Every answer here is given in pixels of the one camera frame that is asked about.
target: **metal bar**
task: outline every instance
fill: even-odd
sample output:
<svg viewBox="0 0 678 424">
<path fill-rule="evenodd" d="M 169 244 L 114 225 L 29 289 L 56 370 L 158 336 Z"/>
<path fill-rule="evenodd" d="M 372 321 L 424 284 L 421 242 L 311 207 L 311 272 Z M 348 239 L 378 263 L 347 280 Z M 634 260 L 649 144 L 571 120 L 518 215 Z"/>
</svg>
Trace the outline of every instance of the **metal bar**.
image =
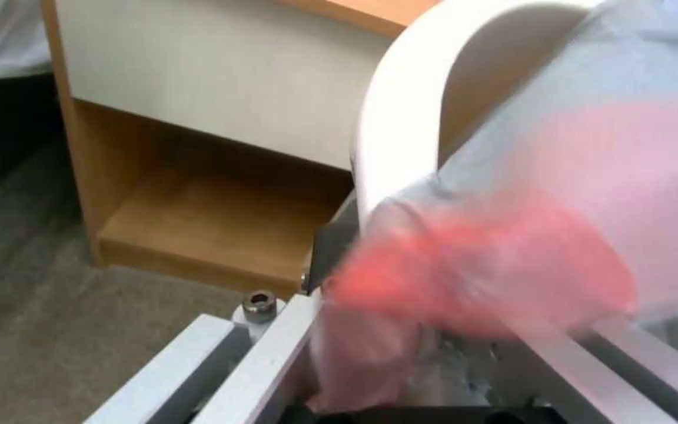
<svg viewBox="0 0 678 424">
<path fill-rule="evenodd" d="M 593 330 L 582 346 L 678 419 L 678 352 L 624 319 Z"/>
<path fill-rule="evenodd" d="M 247 330 L 202 314 L 106 400 L 86 424 L 185 422 L 248 348 Z"/>
<path fill-rule="evenodd" d="M 307 339 L 318 301 L 295 295 L 193 424 L 276 422 L 307 387 Z"/>
<path fill-rule="evenodd" d="M 676 422 L 565 334 L 538 337 L 519 323 L 509 327 L 514 340 L 479 344 L 473 355 L 499 397 L 492 403 L 522 406 L 540 398 L 572 424 Z"/>
</svg>

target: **wooden cabinet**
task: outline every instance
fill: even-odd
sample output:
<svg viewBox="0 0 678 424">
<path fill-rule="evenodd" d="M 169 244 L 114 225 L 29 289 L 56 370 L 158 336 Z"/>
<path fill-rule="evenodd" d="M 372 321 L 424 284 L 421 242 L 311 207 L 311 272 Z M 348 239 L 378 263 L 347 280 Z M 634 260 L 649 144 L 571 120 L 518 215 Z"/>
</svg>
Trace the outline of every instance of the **wooden cabinet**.
<svg viewBox="0 0 678 424">
<path fill-rule="evenodd" d="M 298 290 L 390 38 L 271 0 L 42 0 L 92 255 Z"/>
</svg>

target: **plastic bag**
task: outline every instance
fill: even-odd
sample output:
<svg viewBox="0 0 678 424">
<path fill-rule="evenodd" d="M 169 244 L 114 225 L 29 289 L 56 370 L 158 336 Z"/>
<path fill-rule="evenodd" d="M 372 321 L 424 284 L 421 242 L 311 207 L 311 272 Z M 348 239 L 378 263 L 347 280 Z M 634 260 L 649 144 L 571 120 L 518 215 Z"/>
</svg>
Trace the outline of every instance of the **plastic bag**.
<svg viewBox="0 0 678 424">
<path fill-rule="evenodd" d="M 318 411 L 398 400 L 424 327 L 550 333 L 678 306 L 678 2 L 599 8 L 437 176 L 375 210 L 324 296 Z"/>
</svg>

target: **wooden shelf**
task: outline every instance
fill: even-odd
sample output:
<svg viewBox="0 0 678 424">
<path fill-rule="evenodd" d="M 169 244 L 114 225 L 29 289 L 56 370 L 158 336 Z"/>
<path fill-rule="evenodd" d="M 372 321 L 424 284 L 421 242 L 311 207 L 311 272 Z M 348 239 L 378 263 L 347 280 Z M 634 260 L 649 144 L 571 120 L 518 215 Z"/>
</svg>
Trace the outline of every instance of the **wooden shelf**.
<svg viewBox="0 0 678 424">
<path fill-rule="evenodd" d="M 99 233 L 105 260 L 239 290 L 297 292 L 313 234 L 349 194 L 350 175 L 205 138 L 177 140 L 108 220 Z"/>
<path fill-rule="evenodd" d="M 312 13 L 396 37 L 440 0 L 281 0 Z"/>
</svg>

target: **carpet floor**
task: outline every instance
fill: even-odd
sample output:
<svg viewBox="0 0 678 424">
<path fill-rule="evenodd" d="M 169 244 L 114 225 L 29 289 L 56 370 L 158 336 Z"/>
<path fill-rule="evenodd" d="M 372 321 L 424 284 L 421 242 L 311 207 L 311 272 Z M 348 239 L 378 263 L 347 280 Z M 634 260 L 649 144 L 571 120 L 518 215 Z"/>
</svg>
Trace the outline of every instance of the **carpet floor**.
<svg viewBox="0 0 678 424">
<path fill-rule="evenodd" d="M 0 424 L 80 422 L 201 313 L 240 294 L 96 269 L 64 139 L 0 175 Z"/>
</svg>

